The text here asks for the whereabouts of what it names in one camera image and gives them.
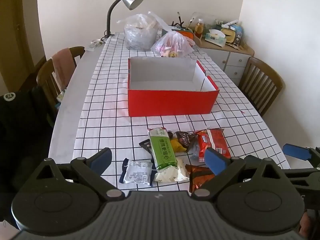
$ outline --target green snack package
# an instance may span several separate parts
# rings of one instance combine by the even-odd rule
[[[148,134],[157,171],[160,172],[170,165],[178,168],[177,159],[174,155],[166,128],[149,129]]]

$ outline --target snack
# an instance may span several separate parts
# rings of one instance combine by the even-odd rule
[[[149,152],[152,155],[152,148],[151,148],[151,143],[150,139],[144,140],[139,143],[140,147],[145,149],[147,152]]]
[[[183,164],[183,160],[177,157],[178,169],[173,166],[167,167],[164,171],[155,175],[155,181],[158,182],[175,182],[189,179],[189,174]]]
[[[222,129],[201,130],[196,132],[196,134],[198,135],[198,144],[200,148],[200,162],[204,162],[204,152],[208,147],[212,147],[226,158],[231,157]]]
[[[127,158],[122,163],[122,174],[120,183],[137,183],[150,185],[152,173],[151,162],[132,161]]]
[[[177,138],[180,144],[189,151],[193,146],[193,143],[196,141],[196,134],[191,132],[176,132]]]
[[[159,172],[170,165],[177,168],[177,159],[166,128],[149,129],[148,134],[157,171]]]
[[[205,182],[214,178],[214,174],[209,168],[186,164],[186,169],[189,173],[190,186],[189,192],[193,193],[201,187]]]
[[[167,133],[169,135],[169,139],[172,140],[173,139],[173,132],[170,130],[167,130]]]
[[[151,48],[161,57],[184,57],[194,51],[191,45],[195,42],[176,31],[169,31],[163,35]]]
[[[178,138],[170,140],[172,149],[175,153],[185,152],[187,149],[184,148],[178,141]]]

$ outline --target wooden chair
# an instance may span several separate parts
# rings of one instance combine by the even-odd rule
[[[76,66],[75,57],[80,56],[82,58],[85,53],[84,47],[73,47],[70,48],[73,61]],[[57,112],[55,105],[58,103],[57,96],[60,94],[60,89],[52,75],[54,72],[52,59],[49,59],[43,66],[40,68],[37,75],[37,83],[42,87],[45,96],[47,97],[50,107],[54,113]]]
[[[239,83],[239,89],[261,116],[265,114],[282,89],[282,80],[276,71],[263,61],[251,57]]]

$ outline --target red box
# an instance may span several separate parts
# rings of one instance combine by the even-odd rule
[[[129,58],[129,116],[208,114],[219,88],[191,58]]]

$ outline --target pink plastic bag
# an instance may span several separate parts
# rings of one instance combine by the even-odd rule
[[[194,51],[191,46],[195,42],[176,31],[170,31],[162,36],[152,47],[151,50],[161,57],[184,57]]]

